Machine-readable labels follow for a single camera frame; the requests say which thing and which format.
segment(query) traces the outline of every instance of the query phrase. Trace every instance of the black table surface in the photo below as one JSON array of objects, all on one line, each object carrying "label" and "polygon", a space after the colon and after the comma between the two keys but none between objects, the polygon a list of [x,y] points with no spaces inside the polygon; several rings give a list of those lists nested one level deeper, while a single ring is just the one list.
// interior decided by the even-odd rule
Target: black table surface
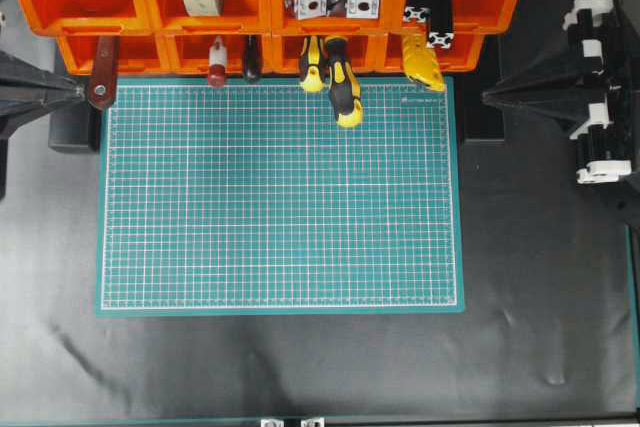
[{"label": "black table surface", "polygon": [[[560,48],[571,5],[521,0],[503,73]],[[0,45],[52,65],[16,1],[0,10]],[[11,140],[0,203],[0,423],[635,410],[625,231],[550,121],[460,147],[462,314],[127,319],[94,312],[98,157],[49,150],[47,122]]]}]

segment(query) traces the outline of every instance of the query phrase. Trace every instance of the yellow tool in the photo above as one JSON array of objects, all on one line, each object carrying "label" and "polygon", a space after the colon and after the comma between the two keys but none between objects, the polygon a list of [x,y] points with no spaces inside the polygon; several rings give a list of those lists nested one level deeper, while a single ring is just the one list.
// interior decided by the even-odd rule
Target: yellow tool
[{"label": "yellow tool", "polygon": [[306,92],[320,92],[324,88],[327,54],[324,42],[317,35],[304,39],[300,54],[300,85]]},{"label": "yellow tool", "polygon": [[355,127],[362,122],[364,109],[360,99],[360,82],[353,75],[347,54],[347,38],[333,35],[326,37],[324,43],[331,75],[329,98],[336,121],[341,127]]},{"label": "yellow tool", "polygon": [[443,92],[446,84],[436,51],[427,46],[425,34],[411,34],[402,37],[402,59],[404,73],[410,80],[420,82],[430,90]]}]

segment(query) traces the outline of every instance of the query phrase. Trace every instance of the white plastic part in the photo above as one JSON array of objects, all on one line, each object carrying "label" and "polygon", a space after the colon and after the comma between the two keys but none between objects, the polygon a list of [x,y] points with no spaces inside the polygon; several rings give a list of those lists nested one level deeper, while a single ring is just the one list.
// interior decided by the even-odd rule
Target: white plastic part
[{"label": "white plastic part", "polygon": [[602,42],[597,39],[583,40],[582,51],[585,57],[600,57],[602,60]]},{"label": "white plastic part", "polygon": [[609,127],[613,122],[609,118],[609,107],[607,105],[607,98],[604,98],[604,102],[599,104],[589,104],[589,120],[574,130],[569,137],[571,140],[577,140],[578,136],[589,132],[589,127],[592,125],[602,125],[605,129]]},{"label": "white plastic part", "polygon": [[221,36],[217,36],[209,49],[209,67],[222,65],[227,68],[227,47]]},{"label": "white plastic part", "polygon": [[380,0],[347,0],[347,18],[377,19],[380,17]]},{"label": "white plastic part", "polygon": [[300,427],[324,427],[324,417],[314,417],[300,421]]},{"label": "white plastic part", "polygon": [[577,171],[577,180],[579,184],[606,184],[619,182],[627,175],[631,175],[630,160],[596,160]]},{"label": "white plastic part", "polygon": [[327,15],[327,0],[294,0],[293,11],[298,20],[324,17]]},{"label": "white plastic part", "polygon": [[260,427],[284,427],[284,420],[260,419]]},{"label": "white plastic part", "polygon": [[613,0],[575,0],[571,12],[564,16],[562,29],[567,30],[570,26],[577,24],[578,12],[587,9],[591,10],[593,26],[600,27],[602,16],[613,10]]}]

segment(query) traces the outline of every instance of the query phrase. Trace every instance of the white clamp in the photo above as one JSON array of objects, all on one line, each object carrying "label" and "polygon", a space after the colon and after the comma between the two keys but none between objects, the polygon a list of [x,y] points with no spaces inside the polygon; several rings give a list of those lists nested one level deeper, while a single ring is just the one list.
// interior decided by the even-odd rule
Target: white clamp
[{"label": "white clamp", "polygon": [[593,26],[600,27],[602,16],[613,10],[613,0],[575,0],[571,12],[564,16],[563,30],[578,23],[578,12],[581,10],[591,10]]},{"label": "white clamp", "polygon": [[631,175],[630,160],[594,160],[578,170],[577,179],[579,184],[604,184],[619,182],[627,175]]},{"label": "white clamp", "polygon": [[589,132],[589,127],[592,125],[601,125],[605,129],[609,127],[613,122],[609,117],[609,105],[607,104],[607,97],[604,96],[601,103],[589,104],[589,119],[574,130],[569,138],[571,140],[578,140],[578,137],[582,134]]}]

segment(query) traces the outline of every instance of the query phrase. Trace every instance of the cutting mat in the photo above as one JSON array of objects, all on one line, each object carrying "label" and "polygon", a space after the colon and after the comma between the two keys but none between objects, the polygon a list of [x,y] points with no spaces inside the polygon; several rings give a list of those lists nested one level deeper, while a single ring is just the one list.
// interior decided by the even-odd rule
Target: cutting mat
[{"label": "cutting mat", "polygon": [[452,83],[125,79],[103,124],[105,315],[463,310]]}]

